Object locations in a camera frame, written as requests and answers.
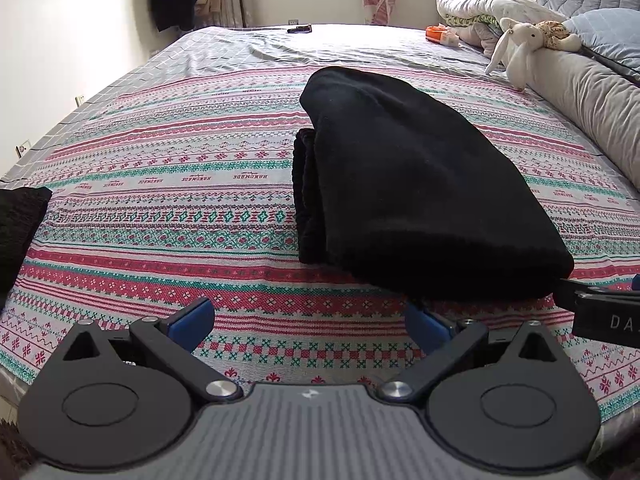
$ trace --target ribbed gray surface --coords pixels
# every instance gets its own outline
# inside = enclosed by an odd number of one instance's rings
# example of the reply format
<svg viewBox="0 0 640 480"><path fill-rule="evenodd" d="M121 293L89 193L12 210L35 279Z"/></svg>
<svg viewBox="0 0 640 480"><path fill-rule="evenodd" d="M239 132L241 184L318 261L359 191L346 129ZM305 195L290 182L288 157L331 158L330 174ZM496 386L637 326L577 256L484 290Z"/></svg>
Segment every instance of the ribbed gray surface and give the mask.
<svg viewBox="0 0 640 480"><path fill-rule="evenodd" d="M24 478L91 477L42 465ZM277 384L259 384L241 402L203 410L193 430L171 451L99 480L239 478L505 480L453 459L425 433L415 412L381 404L363 386ZM590 476L572 468L543 478Z"/></svg>

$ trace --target patterned blanket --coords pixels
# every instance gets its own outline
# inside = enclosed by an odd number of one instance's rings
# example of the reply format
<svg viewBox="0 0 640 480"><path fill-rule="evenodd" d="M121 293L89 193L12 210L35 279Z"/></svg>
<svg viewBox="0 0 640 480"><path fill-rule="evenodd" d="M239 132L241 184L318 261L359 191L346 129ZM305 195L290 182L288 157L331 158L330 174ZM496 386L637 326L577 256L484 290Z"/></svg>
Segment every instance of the patterned blanket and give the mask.
<svg viewBox="0 0 640 480"><path fill-rule="evenodd" d="M31 383L76 320L124 327L199 296L216 327L194 354L242 386L371 383L419 358L402 298L297 260L292 142L310 125L298 97L330 64L406 80L475 124L555 222L574 278L625 288L640 272L637 200L537 95L486 78L481 54L415 30L207 28L90 99L4 177L54 195L0 319L0 363ZM544 321L603 420L640 397L640 351L572 336L550 298L438 310L489 327Z"/></svg>

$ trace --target bed sheet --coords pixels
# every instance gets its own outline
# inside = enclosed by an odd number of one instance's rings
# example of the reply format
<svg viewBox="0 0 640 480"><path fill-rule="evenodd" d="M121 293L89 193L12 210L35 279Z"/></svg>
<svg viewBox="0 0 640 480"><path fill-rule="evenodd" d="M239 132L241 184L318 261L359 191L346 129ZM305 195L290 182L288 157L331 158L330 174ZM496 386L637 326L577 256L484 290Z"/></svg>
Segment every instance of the bed sheet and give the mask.
<svg viewBox="0 0 640 480"><path fill-rule="evenodd" d="M575 279L628 288L640 272L632 188L540 97L484 76L473 49L400 28L206 28L88 100L2 179L53 191L0 317L0 364L16 381L30 384L78 319L119 328L199 296L216 326L194 355L243 387L375 383L420 358L401 297L297 260L292 142L310 126L298 97L334 64L401 78L475 124L556 224ZM572 314L551 299L436 309L491 328L542 320L603 421L616 434L635 423L623 412L640 397L640 351L574 337Z"/></svg>

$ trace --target white logo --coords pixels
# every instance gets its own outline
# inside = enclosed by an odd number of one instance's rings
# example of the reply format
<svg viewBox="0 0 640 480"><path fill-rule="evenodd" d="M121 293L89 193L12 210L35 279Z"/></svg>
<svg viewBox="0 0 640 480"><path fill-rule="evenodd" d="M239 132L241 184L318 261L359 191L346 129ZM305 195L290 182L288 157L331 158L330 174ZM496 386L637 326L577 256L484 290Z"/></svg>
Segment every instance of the white logo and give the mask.
<svg viewBox="0 0 640 480"><path fill-rule="evenodd" d="M302 396L306 397L307 399L314 399L318 395L320 395L320 392L318 392L317 390L307 390L306 392L302 392Z"/></svg>

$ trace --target metal screw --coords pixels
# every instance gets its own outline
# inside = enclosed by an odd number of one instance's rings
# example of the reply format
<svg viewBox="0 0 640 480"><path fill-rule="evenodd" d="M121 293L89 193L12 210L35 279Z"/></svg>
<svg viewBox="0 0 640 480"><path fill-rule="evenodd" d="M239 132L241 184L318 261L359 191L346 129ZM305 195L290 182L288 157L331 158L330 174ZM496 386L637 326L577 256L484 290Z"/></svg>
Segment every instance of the metal screw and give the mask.
<svg viewBox="0 0 640 480"><path fill-rule="evenodd" d="M412 391L411 386L407 383L403 383L402 381L391 381L390 383L384 383L380 387L380 393L385 397L390 397L392 399L407 397L411 395Z"/></svg>
<svg viewBox="0 0 640 480"><path fill-rule="evenodd" d="M205 388L214 397L230 397L238 390L238 385L232 381L213 381Z"/></svg>

